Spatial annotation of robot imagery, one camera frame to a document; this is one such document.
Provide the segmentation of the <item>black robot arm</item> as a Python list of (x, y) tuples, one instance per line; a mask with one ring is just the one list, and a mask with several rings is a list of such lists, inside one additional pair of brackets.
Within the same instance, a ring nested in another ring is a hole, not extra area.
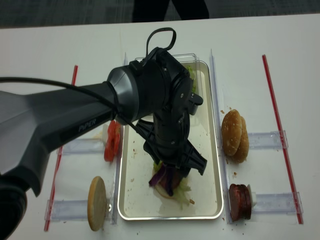
[(157, 48), (142, 61), (113, 69), (105, 82), (58, 90), (0, 94), (0, 237), (23, 219), (26, 192), (39, 195), (50, 153), (101, 124), (117, 120), (145, 139), (144, 150), (186, 177), (207, 161), (188, 140), (190, 115), (203, 100), (192, 95), (188, 70)]

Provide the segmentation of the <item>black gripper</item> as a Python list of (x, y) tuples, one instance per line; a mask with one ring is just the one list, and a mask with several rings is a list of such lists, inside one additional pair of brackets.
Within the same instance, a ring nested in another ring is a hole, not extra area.
[(196, 169), (200, 175), (204, 174), (207, 160), (188, 140), (190, 117), (187, 113), (176, 124), (140, 119), (136, 127), (138, 133), (145, 138), (143, 150), (152, 157), (154, 163), (163, 162), (178, 169), (183, 176), (187, 176), (191, 169)]

